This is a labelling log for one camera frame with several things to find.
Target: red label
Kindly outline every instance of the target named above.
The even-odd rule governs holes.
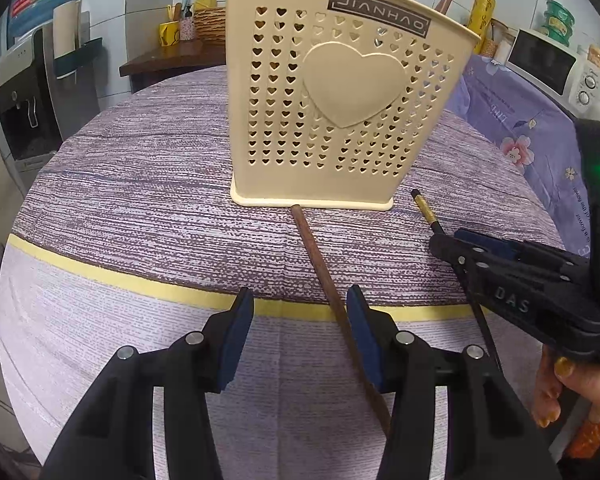
[[[11,17],[15,18],[24,9],[26,9],[29,6],[32,6],[36,1],[37,0],[15,0],[13,5],[11,6]]]

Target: purple cloth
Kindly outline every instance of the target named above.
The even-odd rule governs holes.
[[[446,108],[498,146],[555,223],[564,247],[590,252],[589,200],[570,118],[504,65],[472,56]]]

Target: black stick with gold band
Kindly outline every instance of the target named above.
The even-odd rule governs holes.
[[[418,209],[420,209],[420,212],[424,216],[425,220],[429,224],[429,227],[431,227],[431,230],[434,232],[434,234],[445,234],[445,231],[440,225],[438,219],[436,218],[436,215],[433,213],[433,211],[429,207],[429,204],[427,204],[427,201],[420,193],[420,191],[417,189],[412,189],[411,196],[413,196],[413,199],[415,200]],[[452,264],[451,268],[454,270],[456,278],[458,278],[458,282],[460,283],[460,286],[462,287],[462,290],[466,295],[466,299],[469,303],[469,306],[471,306],[471,310],[474,313],[475,320],[478,323],[478,327],[480,328],[480,333],[482,334],[482,338],[484,339],[484,344],[487,347],[487,352],[493,358],[494,362],[496,363],[496,366],[498,367],[498,370],[502,371],[502,364],[500,363],[500,357],[498,356],[498,351],[496,350],[496,343],[493,340],[491,330],[489,329],[487,320],[484,317],[484,312],[482,311],[477,301],[474,300],[473,295],[469,292],[469,289],[466,285],[464,269],[460,264]]]

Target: microwave knob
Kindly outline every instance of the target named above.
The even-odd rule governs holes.
[[[589,104],[589,94],[587,94],[586,92],[580,92],[578,94],[578,101],[580,101],[580,104],[588,105]]]

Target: heart emblem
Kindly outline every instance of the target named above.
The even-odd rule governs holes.
[[[355,48],[334,41],[316,45],[306,54],[302,76],[315,105],[339,128],[377,114],[406,85],[404,68],[395,57],[362,56]]]

